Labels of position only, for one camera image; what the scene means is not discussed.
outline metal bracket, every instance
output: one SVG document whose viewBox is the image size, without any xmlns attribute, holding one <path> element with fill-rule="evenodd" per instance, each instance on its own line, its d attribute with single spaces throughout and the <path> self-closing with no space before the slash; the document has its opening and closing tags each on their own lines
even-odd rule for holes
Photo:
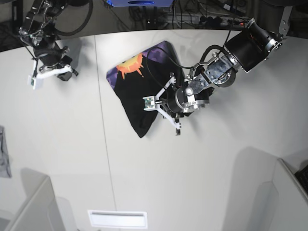
<svg viewBox="0 0 308 231">
<path fill-rule="evenodd" d="M 283 14 L 282 14 L 282 18 L 281 18 L 281 22 L 280 22 L 280 26 L 279 26 L 279 33 L 282 36 L 286 36 L 290 27 L 288 25 L 288 21 L 292 12 L 292 6 L 287 6 L 284 8 Z"/>
<path fill-rule="evenodd" d="M 188 96 L 196 95 L 202 92 L 209 86 L 209 83 L 205 79 L 204 73 L 199 74 L 185 89 L 185 93 Z"/>
<path fill-rule="evenodd" d="M 28 76 L 28 85 L 31 85 L 33 87 L 33 90 L 41 88 L 43 86 L 43 81 L 46 78 L 49 78 L 51 76 L 58 76 L 59 74 L 64 74 L 67 72 L 71 73 L 75 72 L 75 70 L 70 65 L 67 64 L 63 68 L 54 70 L 48 70 L 48 68 L 44 68 L 42 66 L 39 69 L 40 73 L 37 73 L 35 75 L 36 67 L 37 67 L 37 61 L 34 61 L 33 73 Z"/>
<path fill-rule="evenodd" d="M 174 76 L 174 73 L 170 73 L 170 80 L 165 84 L 164 88 L 162 88 L 157 95 L 155 96 L 148 96 L 143 97 L 145 108 L 144 111 L 158 111 L 163 117 L 165 117 L 169 122 L 177 129 L 181 129 L 181 123 L 173 120 L 173 118 L 165 112 L 161 107 L 161 102 L 157 103 L 156 101 L 159 101 L 159 98 L 161 95 L 166 91 L 166 89 L 171 85 L 176 83 L 176 78 Z"/>
</svg>

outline wire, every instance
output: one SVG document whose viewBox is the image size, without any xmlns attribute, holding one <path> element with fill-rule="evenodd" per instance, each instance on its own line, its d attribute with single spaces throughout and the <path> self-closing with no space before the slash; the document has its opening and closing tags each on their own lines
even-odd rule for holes
<svg viewBox="0 0 308 231">
<path fill-rule="evenodd" d="M 130 28 L 120 19 L 120 17 L 112 10 L 109 10 L 118 20 L 119 22 L 128 30 L 130 31 Z"/>
<path fill-rule="evenodd" d="M 160 48 L 160 47 L 153 47 L 153 48 L 157 48 L 157 49 L 161 50 L 163 53 L 165 53 L 166 56 L 168 57 L 168 59 L 169 59 L 174 65 L 176 65 L 176 66 L 178 66 L 178 67 L 181 67 L 181 68 L 183 68 L 183 69 L 190 69 L 190 68 L 191 68 L 191 67 L 181 66 L 181 65 L 177 64 L 177 63 L 170 57 L 170 55 L 168 54 L 168 52 L 166 52 L 164 49 L 162 49 L 162 48 Z"/>
<path fill-rule="evenodd" d="M 6 31 L 5 29 L 1 28 L 2 25 L 0 25 L 0 30 L 4 33 L 6 33 L 7 35 L 11 36 L 12 38 L 14 38 L 15 40 L 17 40 L 23 47 L 25 47 L 27 49 L 27 51 L 30 53 L 30 55 L 32 56 L 32 58 L 34 60 L 37 60 L 37 58 L 32 54 L 32 52 L 29 50 L 29 48 L 18 38 L 16 37 L 14 34 L 12 34 L 9 31 Z"/>
<path fill-rule="evenodd" d="M 174 14 L 175 14 L 175 12 L 174 12 L 174 8 L 175 8 L 175 4 L 174 4 L 175 2 L 173 2 L 172 3 L 172 12 L 173 12 L 173 14 L 172 14 L 172 29 L 174 29 Z"/>
<path fill-rule="evenodd" d="M 154 81 L 155 81 L 161 88 L 165 89 L 165 92 L 166 92 L 166 94 L 167 94 L 167 100 L 168 100 L 168 98 L 169 98 L 169 93 L 168 93 L 167 89 L 165 88 L 164 85 L 162 85 L 162 84 L 157 80 L 157 78 L 155 78 L 155 76 L 152 74 L 152 72 L 150 71 L 150 68 L 149 68 L 149 55 L 150 55 L 151 51 L 152 51 L 154 48 L 158 48 L 158 47 L 152 47 L 152 48 L 150 48 L 149 51 L 148 51 L 148 54 L 147 54 L 147 56 L 146 56 L 146 68 L 148 69 L 148 72 L 149 72 L 150 76 L 152 77 L 152 79 L 154 79 Z"/>
<path fill-rule="evenodd" d="M 55 28 L 56 34 L 62 35 L 62 36 L 72 36 L 72 35 L 77 34 L 81 30 L 83 30 L 83 28 L 85 28 L 85 26 L 88 24 L 88 22 L 89 22 L 89 20 L 92 16 L 92 13 L 93 13 L 93 0 L 89 0 L 89 11 L 88 11 L 87 17 L 86 17 L 85 21 L 83 22 L 83 24 L 81 24 L 80 27 L 78 27 L 76 30 L 74 30 L 72 32 L 63 32 L 63 31 L 60 31 L 60 30 Z"/>
<path fill-rule="evenodd" d="M 185 22 L 185 21 L 180 21 L 179 23 L 185 23 L 185 24 L 187 24 L 187 25 L 189 25 L 189 26 L 195 28 L 194 25 L 192 25 L 192 24 L 190 24 L 190 23 L 187 23 L 187 22 Z"/>
<path fill-rule="evenodd" d="M 0 41 L 0 47 L 4 44 L 5 40 L 9 37 L 9 35 L 6 35 L 1 41 Z"/>
<path fill-rule="evenodd" d="M 148 54 L 147 54 L 147 56 L 146 56 L 146 68 L 147 68 L 147 70 L 148 70 L 150 76 L 155 80 L 155 82 L 156 82 L 161 88 L 165 89 L 166 94 L 167 94 L 167 100 L 168 100 L 169 94 L 168 94 L 167 89 L 165 88 L 164 85 L 162 85 L 162 84 L 157 80 L 157 78 L 155 78 L 155 76 L 152 74 L 152 72 L 151 72 L 151 70 L 150 70 L 150 68 L 149 68 L 149 62 L 148 62 L 148 61 L 149 61 L 149 55 L 150 55 L 150 53 L 153 51 L 153 49 L 159 49 L 159 50 L 161 50 L 163 53 L 166 54 L 166 56 L 169 58 L 169 60 L 170 60 L 173 64 L 175 64 L 176 66 L 178 66 L 178 67 L 181 67 L 181 68 L 183 68 L 183 69 L 191 69 L 191 67 L 185 67 L 185 66 L 181 66 L 181 65 L 177 64 L 177 63 L 170 57 L 170 55 L 169 55 L 164 49 L 162 49 L 162 48 L 160 48 L 160 47 L 151 47 L 151 48 L 148 50 Z"/>
<path fill-rule="evenodd" d="M 237 0 L 235 0 L 235 12 L 237 11 Z M 231 30 L 232 30 L 232 28 L 233 28 L 233 25 L 234 25 L 234 21 L 235 21 L 235 17 L 233 17 L 233 20 L 232 20 L 232 24 L 231 24 L 231 26 L 230 26 L 230 30 L 229 30 L 229 32 L 228 32 L 228 35 L 227 35 L 227 37 L 226 37 L 226 40 L 225 40 L 225 42 L 224 42 L 224 44 L 223 44 L 223 48 L 226 46 L 226 43 L 228 42 L 228 40 L 229 40 L 229 37 L 230 37 L 230 34 L 231 34 Z"/>
<path fill-rule="evenodd" d="M 208 47 L 208 48 L 205 50 L 205 52 L 203 53 L 203 55 L 202 55 L 200 61 L 201 61 L 201 62 L 204 62 L 206 56 L 207 56 L 207 55 L 210 53 L 210 51 L 213 50 L 213 49 L 219 50 L 219 51 L 222 52 L 224 55 L 229 55 L 228 52 L 227 52 L 225 49 L 223 49 L 221 46 L 219 46 L 219 45 L 212 45 L 212 46 Z"/>
<path fill-rule="evenodd" d="M 137 22 L 140 22 L 141 26 L 142 26 L 142 29 L 145 30 L 145 26 L 143 24 L 143 17 L 140 15 L 141 11 L 140 11 L 140 8 L 138 6 L 136 7 L 133 7 L 133 6 L 130 6 L 128 8 L 128 12 L 129 12 L 129 15 L 131 17 L 131 19 L 134 21 L 135 23 L 135 29 L 136 29 L 136 23 Z"/>
<path fill-rule="evenodd" d="M 214 3 L 215 5 L 217 5 L 220 9 L 222 9 L 222 10 L 228 12 L 228 15 L 233 15 L 233 16 L 235 16 L 235 17 L 237 17 L 237 18 L 240 18 L 240 19 L 242 19 L 242 20 L 245 20 L 243 17 L 239 17 L 237 14 L 232 13 L 232 12 L 228 11 L 227 9 L 221 7 L 217 2 L 215 2 L 215 1 L 213 1 L 213 0 L 210 0 L 210 1 L 211 1 L 212 3 Z M 207 3 L 204 3 L 204 2 L 199 2 L 199 3 L 202 4 L 202 5 L 205 5 L 205 6 L 207 7 Z"/>
<path fill-rule="evenodd" d="M 177 15 L 177 4 L 178 4 L 178 1 L 179 1 L 179 0 L 176 0 L 176 1 L 175 1 L 174 15 L 175 15 L 176 24 L 177 24 L 178 28 L 180 28 L 181 26 L 179 25 L 178 15 Z"/>
<path fill-rule="evenodd" d="M 181 0 L 179 0 L 179 7 L 181 11 L 181 29 L 183 29 L 183 11 L 182 11 L 182 6 L 181 6 Z"/>
</svg>

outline purple print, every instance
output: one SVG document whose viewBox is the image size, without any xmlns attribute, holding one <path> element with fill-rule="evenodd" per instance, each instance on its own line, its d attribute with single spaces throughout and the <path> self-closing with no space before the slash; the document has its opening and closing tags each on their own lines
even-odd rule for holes
<svg viewBox="0 0 308 231">
<path fill-rule="evenodd" d="M 166 41 L 163 41 L 157 45 L 155 45 L 155 47 L 159 47 L 161 49 L 164 49 L 167 53 L 169 53 L 169 49 L 168 49 L 168 46 L 167 46 L 167 42 Z M 142 55 L 144 57 L 147 57 L 148 55 L 148 52 L 151 48 L 145 50 L 144 52 L 142 52 Z M 155 62 L 159 62 L 159 63 L 164 63 L 165 60 L 166 60 L 167 56 L 166 54 L 160 50 L 160 49 L 152 49 L 150 54 L 149 54 L 149 59 L 152 60 L 152 61 L 155 61 Z M 117 79 L 117 76 L 118 76 L 118 69 L 117 67 L 114 67 L 112 68 L 110 71 L 107 72 L 107 80 L 110 84 L 110 86 L 112 87 L 112 89 L 114 90 L 115 89 L 115 86 L 116 86 L 116 79 Z"/>
</svg>

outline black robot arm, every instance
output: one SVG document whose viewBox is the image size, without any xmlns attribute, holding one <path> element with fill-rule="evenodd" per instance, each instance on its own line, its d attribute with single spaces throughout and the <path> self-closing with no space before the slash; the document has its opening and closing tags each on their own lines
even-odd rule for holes
<svg viewBox="0 0 308 231">
<path fill-rule="evenodd" d="M 292 0 L 293 5 L 306 1 Z M 176 87 L 175 77 L 171 75 L 171 81 L 160 94 L 144 97 L 145 110 L 160 112 L 172 122 L 176 134 L 180 135 L 179 118 L 205 108 L 210 103 L 209 97 L 217 89 L 229 87 L 234 83 L 239 69 L 249 72 L 282 45 L 289 30 L 288 21 L 293 6 L 290 6 L 290 2 L 261 0 L 258 15 L 260 25 L 253 18 L 242 32 L 225 44 L 225 48 L 218 45 L 210 46 L 200 62 L 190 69 L 181 87 Z M 219 53 L 212 52 L 211 58 L 205 61 L 212 50 L 219 50 Z M 160 99 L 162 91 L 165 90 L 168 90 L 169 97 L 167 100 Z"/>
<path fill-rule="evenodd" d="M 73 0 L 34 0 L 19 30 L 20 40 L 34 50 L 34 69 L 28 79 L 33 89 L 41 87 L 44 79 L 54 75 L 62 81 L 68 81 L 72 74 L 78 75 L 78 72 L 70 66 L 72 59 L 66 55 L 69 48 L 60 48 L 56 40 L 58 35 L 71 36 L 85 27 L 92 14 L 93 0 L 89 0 L 87 18 L 78 29 L 68 33 L 59 31 L 55 28 L 55 19 L 71 1 Z M 37 71 L 39 60 L 43 66 Z"/>
</svg>

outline white tabletop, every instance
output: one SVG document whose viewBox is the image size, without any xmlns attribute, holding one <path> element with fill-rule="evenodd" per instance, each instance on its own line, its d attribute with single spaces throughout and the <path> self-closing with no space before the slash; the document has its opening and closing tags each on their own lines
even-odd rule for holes
<svg viewBox="0 0 308 231">
<path fill-rule="evenodd" d="M 191 66 L 226 35 L 164 30 L 68 40 L 72 52 L 82 43 L 73 55 L 80 75 L 51 78 L 39 91 L 26 86 L 25 49 L 0 53 L 0 124 L 13 175 L 24 167 L 49 174 L 81 231 L 90 230 L 87 209 L 147 211 L 151 231 L 245 230 L 276 157 L 308 148 L 308 41 L 289 38 L 268 61 L 240 71 L 207 109 L 181 120 L 179 137 L 158 116 L 140 139 L 106 80 L 110 68 L 163 40 Z"/>
</svg>

